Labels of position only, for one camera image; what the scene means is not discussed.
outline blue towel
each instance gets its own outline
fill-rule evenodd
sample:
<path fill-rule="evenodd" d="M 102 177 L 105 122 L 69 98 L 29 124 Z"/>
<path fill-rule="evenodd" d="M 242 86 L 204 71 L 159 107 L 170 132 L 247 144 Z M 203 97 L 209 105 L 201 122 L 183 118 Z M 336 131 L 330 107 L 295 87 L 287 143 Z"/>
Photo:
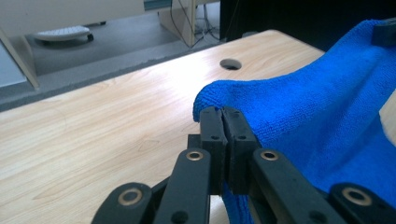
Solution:
<path fill-rule="evenodd" d="M 380 22 L 361 22 L 286 76 L 207 85 L 195 99 L 194 120 L 208 106 L 237 108 L 262 146 L 282 151 L 315 187 L 328 192 L 352 182 L 396 207 L 396 148 L 378 113 L 396 87 L 396 48 L 371 45 Z M 252 222 L 246 196 L 228 192 L 223 201 L 231 223 Z"/>

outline desk leg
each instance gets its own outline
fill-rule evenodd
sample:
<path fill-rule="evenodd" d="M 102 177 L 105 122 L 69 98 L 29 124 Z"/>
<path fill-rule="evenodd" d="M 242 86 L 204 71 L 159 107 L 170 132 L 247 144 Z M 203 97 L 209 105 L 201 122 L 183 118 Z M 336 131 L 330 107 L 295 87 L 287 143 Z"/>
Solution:
<path fill-rule="evenodd" d="M 37 89 L 39 84 L 35 74 L 35 62 L 33 60 L 32 50 L 26 38 L 24 36 L 8 38 L 3 30 L 0 29 L 0 39 L 22 72 L 29 79 L 32 86 Z"/>

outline gray floor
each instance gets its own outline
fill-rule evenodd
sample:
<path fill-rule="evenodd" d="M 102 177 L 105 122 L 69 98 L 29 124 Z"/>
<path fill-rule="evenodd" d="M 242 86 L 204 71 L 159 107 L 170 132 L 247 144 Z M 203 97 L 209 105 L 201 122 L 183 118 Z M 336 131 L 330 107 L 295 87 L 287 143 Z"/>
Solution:
<path fill-rule="evenodd" d="M 207 15 L 210 23 L 219 28 L 219 3 L 208 4 Z M 203 17 L 204 8 L 199 6 L 198 31 L 204 27 Z M 79 38 L 44 46 L 27 36 L 40 88 L 35 90 L 28 82 L 0 88 L 0 111 L 220 44 L 211 35 L 199 33 L 196 37 L 202 39 L 189 48 L 160 25 L 155 12 L 88 27 L 94 35 L 92 42 Z M 213 34 L 219 35 L 219 29 Z"/>

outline wooden tabletop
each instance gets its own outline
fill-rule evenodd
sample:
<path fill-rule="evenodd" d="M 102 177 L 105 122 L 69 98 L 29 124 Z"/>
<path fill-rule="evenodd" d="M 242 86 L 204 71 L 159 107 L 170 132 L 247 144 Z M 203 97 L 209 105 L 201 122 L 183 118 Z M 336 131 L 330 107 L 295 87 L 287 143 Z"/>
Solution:
<path fill-rule="evenodd" d="M 117 186 L 171 174 L 199 133 L 192 103 L 203 86 L 284 75 L 321 55 L 267 31 L 1 113 L 0 222 L 90 223 Z M 221 68 L 226 58 L 242 68 Z M 394 142 L 395 105 L 381 111 Z M 226 220 L 212 197 L 211 222 Z"/>

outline desk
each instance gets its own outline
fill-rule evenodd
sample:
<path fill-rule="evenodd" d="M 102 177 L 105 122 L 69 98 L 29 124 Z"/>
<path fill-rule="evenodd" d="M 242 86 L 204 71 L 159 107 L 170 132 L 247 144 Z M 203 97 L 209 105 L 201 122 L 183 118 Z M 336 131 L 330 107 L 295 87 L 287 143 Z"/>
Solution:
<path fill-rule="evenodd" d="M 191 111 L 203 86 L 276 77 L 321 55 L 267 31 L 1 113 L 0 222 L 89 223 L 115 187 L 152 187 L 171 174 L 187 135 L 199 132 Z M 225 58 L 242 68 L 221 68 Z M 395 99 L 383 111 L 391 127 Z M 212 197 L 211 222 L 226 220 Z"/>

